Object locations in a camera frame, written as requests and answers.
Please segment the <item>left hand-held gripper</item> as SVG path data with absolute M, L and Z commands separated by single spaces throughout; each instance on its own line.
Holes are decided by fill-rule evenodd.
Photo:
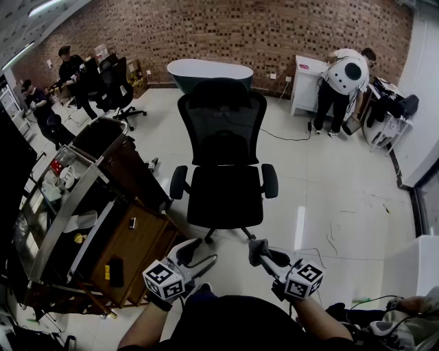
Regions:
M 188 268 L 201 243 L 201 238 L 186 240 L 174 246 L 161 261 L 155 260 L 142 273 L 148 290 L 166 302 L 186 298 L 195 288 L 196 278 L 203 276 L 217 262 L 217 254 L 213 254 Z

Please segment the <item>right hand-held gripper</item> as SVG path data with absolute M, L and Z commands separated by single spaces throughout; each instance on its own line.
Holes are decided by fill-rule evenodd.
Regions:
M 269 249 L 270 255 L 260 255 L 261 265 L 275 278 L 272 290 L 280 300 L 306 300 L 322 284 L 324 270 L 313 261 L 299 259 L 291 266 L 288 254 Z

